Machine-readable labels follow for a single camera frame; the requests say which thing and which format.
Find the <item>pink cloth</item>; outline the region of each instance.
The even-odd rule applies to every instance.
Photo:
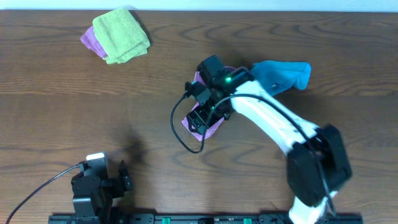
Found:
[[[193,79],[193,81],[197,81],[197,82],[200,82],[200,83],[206,85],[205,82],[201,79],[201,76],[199,75],[198,71],[195,73],[195,78]],[[191,111],[193,111],[193,109],[195,109],[197,106],[199,106],[199,103],[196,103],[195,106],[193,106]],[[212,127],[207,129],[205,139],[208,139],[210,136],[212,136],[223,121],[224,121],[224,118],[221,118],[219,121],[217,121],[215,124],[213,124]],[[201,141],[201,138],[202,138],[201,134],[193,133],[189,130],[187,117],[185,117],[181,121],[181,123],[182,123],[182,126],[184,126],[193,135],[193,137],[195,137],[198,141]]]
[[[83,44],[86,45],[88,49],[94,51],[101,58],[105,58],[106,56],[108,56],[104,48],[102,48],[100,42],[98,42],[97,38],[95,37],[93,26],[88,28],[86,33],[82,37],[80,37],[80,40],[83,42]]]

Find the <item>cloth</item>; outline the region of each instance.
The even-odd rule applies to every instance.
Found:
[[[97,38],[95,38],[93,26],[88,28],[86,33],[82,37],[80,37],[80,40],[83,42],[83,44],[86,45],[86,47],[88,49],[94,51],[101,58],[104,58],[107,56],[104,48],[98,42]]]
[[[94,34],[108,54],[106,63],[124,63],[148,53],[149,39],[127,9],[117,9],[93,20]]]
[[[250,72],[254,75],[255,79],[259,81],[263,89],[265,89],[265,91],[267,91],[271,96],[274,96],[288,90],[292,86],[299,90],[304,90],[310,79],[311,66],[308,62],[276,62],[268,60],[255,63]],[[205,84],[198,71],[195,73],[194,81]],[[206,132],[205,139],[212,136],[223,121],[224,118],[221,118],[212,127],[210,127]],[[182,125],[189,131],[187,118],[182,120]],[[198,141],[201,141],[201,134],[193,133],[191,131],[189,132]]]

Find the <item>blue cloth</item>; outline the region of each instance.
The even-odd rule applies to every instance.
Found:
[[[292,86],[299,90],[307,87],[311,66],[308,62],[276,62],[266,60],[255,63],[250,70],[254,78],[270,95],[276,95]]]

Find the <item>green cloth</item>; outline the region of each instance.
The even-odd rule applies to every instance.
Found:
[[[124,63],[148,53],[149,39],[127,9],[117,9],[93,20],[94,35],[104,48],[106,63]]]

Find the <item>wood grain surface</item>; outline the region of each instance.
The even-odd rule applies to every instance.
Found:
[[[106,11],[0,11],[0,223],[61,170],[106,151],[124,159],[133,193],[115,204],[167,213],[288,210],[293,195],[276,144],[234,114],[187,152],[170,110],[210,55],[239,66],[308,61],[305,91],[277,99],[301,117],[341,131],[354,176],[335,198],[365,223],[398,223],[398,14],[327,12],[133,12],[147,55],[107,65],[80,36]],[[175,114],[177,131],[194,101]],[[46,223],[73,211],[70,179],[41,190],[12,223]]]

